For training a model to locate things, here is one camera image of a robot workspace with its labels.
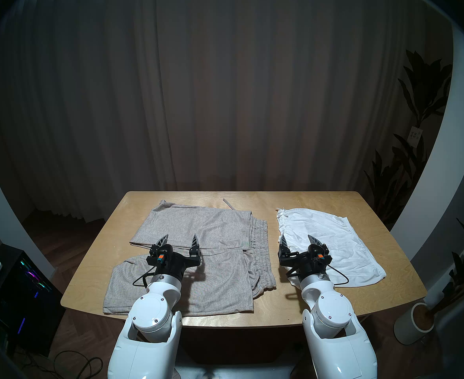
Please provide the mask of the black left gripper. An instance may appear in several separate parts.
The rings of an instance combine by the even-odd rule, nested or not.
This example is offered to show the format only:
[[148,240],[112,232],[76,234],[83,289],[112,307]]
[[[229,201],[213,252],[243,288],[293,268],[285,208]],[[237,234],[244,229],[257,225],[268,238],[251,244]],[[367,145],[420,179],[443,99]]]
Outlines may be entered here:
[[164,235],[155,245],[150,247],[150,254],[146,261],[155,268],[155,271],[149,272],[148,275],[170,275],[182,281],[187,268],[198,267],[201,264],[200,245],[197,235],[193,236],[188,257],[174,252],[173,247],[167,244],[167,241],[168,235]]

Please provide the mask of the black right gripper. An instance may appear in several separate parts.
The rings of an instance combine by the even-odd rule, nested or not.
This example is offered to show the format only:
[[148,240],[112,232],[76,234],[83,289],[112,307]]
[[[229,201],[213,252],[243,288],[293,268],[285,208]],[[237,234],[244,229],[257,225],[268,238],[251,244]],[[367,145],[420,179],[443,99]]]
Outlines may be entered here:
[[306,252],[291,252],[288,248],[285,236],[281,235],[278,257],[280,265],[288,267],[286,277],[297,277],[303,281],[310,275],[327,276],[326,268],[330,265],[332,257],[326,244],[322,244],[317,238],[308,235],[310,245]]

